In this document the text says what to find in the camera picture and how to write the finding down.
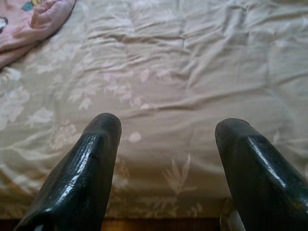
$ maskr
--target pink fabric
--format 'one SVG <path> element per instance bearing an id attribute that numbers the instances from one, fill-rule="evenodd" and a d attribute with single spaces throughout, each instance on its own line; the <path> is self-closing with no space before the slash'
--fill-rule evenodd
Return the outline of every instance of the pink fabric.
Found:
<path id="1" fill-rule="evenodd" d="M 30 0 L 0 0 L 0 18 L 8 24 L 0 33 L 0 69 L 27 53 L 63 25 L 76 0 L 47 0 L 30 11 Z"/>

